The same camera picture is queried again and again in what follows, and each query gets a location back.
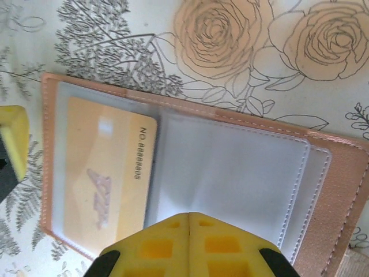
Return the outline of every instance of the floral tablecloth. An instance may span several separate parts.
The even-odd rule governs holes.
[[[0,0],[0,105],[27,176],[0,205],[0,276],[82,276],[39,227],[40,74],[66,73],[369,140],[369,0]],[[351,246],[369,254],[369,205]]]

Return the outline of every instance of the rose print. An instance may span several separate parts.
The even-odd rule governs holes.
[[[180,70],[224,85],[250,68],[254,51],[268,38],[272,18],[267,0],[183,1],[174,22]]]
[[[278,57],[287,65],[283,77],[297,71],[312,80],[347,78],[369,58],[368,26],[369,14],[355,3],[322,2],[306,14],[288,12],[272,22],[274,47],[261,50],[256,60]]]

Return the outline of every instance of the card wallet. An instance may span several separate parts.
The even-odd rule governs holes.
[[[101,239],[108,232],[113,241],[122,238],[107,222],[91,229],[78,220],[66,225],[68,214],[84,207],[65,209],[61,200],[71,189],[65,179],[73,163],[63,153],[76,140],[68,138],[66,121],[95,124],[83,114],[85,101],[157,122],[150,186],[130,202],[144,202],[145,210],[120,206],[132,215],[120,227],[125,237],[174,214],[202,212],[276,244],[301,276],[336,274],[369,195],[367,142],[51,73],[42,77],[42,92],[46,233],[90,259],[101,246],[90,251],[80,237]],[[71,99],[82,104],[68,117]],[[112,156],[119,156],[119,142],[114,145]],[[125,161],[135,162],[135,156]]]

